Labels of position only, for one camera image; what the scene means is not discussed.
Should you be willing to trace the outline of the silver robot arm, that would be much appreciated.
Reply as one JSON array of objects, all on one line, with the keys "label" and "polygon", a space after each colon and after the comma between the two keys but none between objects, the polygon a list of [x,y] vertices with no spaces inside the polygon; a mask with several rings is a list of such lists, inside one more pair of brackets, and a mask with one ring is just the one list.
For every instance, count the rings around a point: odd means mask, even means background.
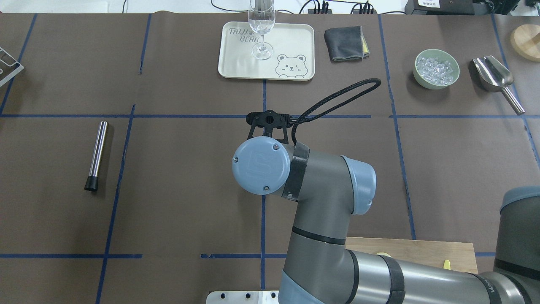
[{"label": "silver robot arm", "polygon": [[538,304],[539,187],[505,193],[494,268],[472,274],[348,250],[350,218],[376,190],[372,166],[307,146],[253,137],[237,148],[241,187],[298,203],[278,291],[280,304]]}]

